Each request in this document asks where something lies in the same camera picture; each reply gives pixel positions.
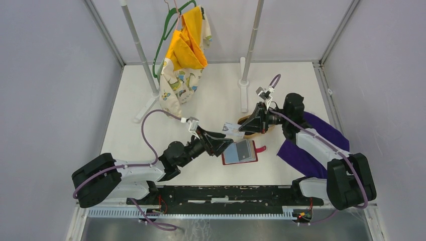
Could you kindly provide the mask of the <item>red leather card holder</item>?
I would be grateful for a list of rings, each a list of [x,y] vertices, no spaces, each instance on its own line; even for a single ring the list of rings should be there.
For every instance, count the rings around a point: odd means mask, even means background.
[[[222,164],[226,166],[258,162],[258,154],[266,150],[266,146],[256,147],[254,140],[244,139],[227,147],[222,153]]]

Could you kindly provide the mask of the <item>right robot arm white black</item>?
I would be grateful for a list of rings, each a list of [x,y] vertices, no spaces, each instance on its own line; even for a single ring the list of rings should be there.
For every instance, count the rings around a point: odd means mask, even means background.
[[[239,131],[249,137],[281,126],[285,141],[278,156],[303,174],[292,181],[293,203],[303,205],[318,198],[337,210],[366,208],[377,197],[367,157],[350,153],[342,133],[306,112],[303,101],[301,95],[290,93],[282,108],[259,102],[251,115],[238,120]]]

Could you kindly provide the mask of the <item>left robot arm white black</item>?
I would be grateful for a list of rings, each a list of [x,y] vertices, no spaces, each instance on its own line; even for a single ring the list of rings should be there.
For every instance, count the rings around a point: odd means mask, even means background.
[[[197,127],[186,144],[171,142],[157,160],[145,163],[129,162],[103,153],[71,175],[75,198],[81,208],[94,207],[107,199],[133,198],[153,204],[158,198],[155,183],[169,181],[203,153],[219,157],[233,139],[224,134]]]

